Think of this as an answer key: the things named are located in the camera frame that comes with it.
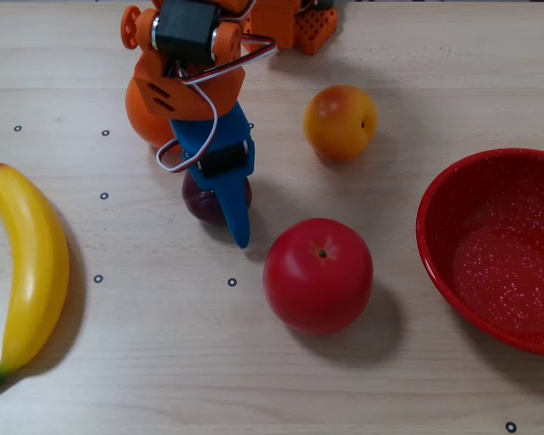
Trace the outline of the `blue gripper with motor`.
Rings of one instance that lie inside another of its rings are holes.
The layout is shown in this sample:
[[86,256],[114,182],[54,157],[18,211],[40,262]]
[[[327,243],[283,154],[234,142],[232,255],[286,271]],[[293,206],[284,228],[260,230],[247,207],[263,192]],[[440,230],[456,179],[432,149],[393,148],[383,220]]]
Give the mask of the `blue gripper with motor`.
[[[185,159],[204,144],[213,127],[208,121],[170,121]],[[202,189],[215,189],[229,231],[240,248],[250,240],[248,211],[252,191],[247,177],[253,173],[255,145],[248,119],[237,102],[221,115],[207,151],[189,172]]]

